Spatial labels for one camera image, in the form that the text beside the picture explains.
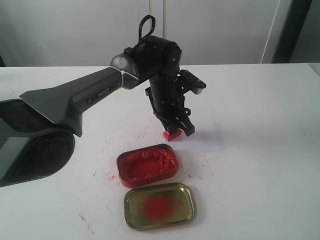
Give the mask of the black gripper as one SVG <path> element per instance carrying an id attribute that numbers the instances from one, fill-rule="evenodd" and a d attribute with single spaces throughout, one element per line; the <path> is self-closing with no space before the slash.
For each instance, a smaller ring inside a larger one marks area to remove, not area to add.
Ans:
<path id="1" fill-rule="evenodd" d="M 149 83 L 150 87 L 145 92 L 165 131 L 173 135 L 179 128 L 187 137 L 192 135 L 195 126 L 189 119 L 191 111 L 184 106 L 185 97 L 179 77 L 161 73 L 153 76 Z"/>

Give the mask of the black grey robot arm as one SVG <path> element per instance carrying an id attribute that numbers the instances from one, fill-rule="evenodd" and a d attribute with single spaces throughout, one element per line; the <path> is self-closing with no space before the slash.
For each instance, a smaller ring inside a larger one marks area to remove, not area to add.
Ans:
<path id="1" fill-rule="evenodd" d="M 26 91 L 0 103 L 0 185 L 51 176 L 63 168 L 83 133 L 83 113 L 116 90 L 145 90 L 154 115 L 173 135 L 195 132 L 185 94 L 198 95 L 206 84 L 180 68 L 182 51 L 173 41 L 141 37 L 115 56 L 110 66 L 70 82 Z"/>

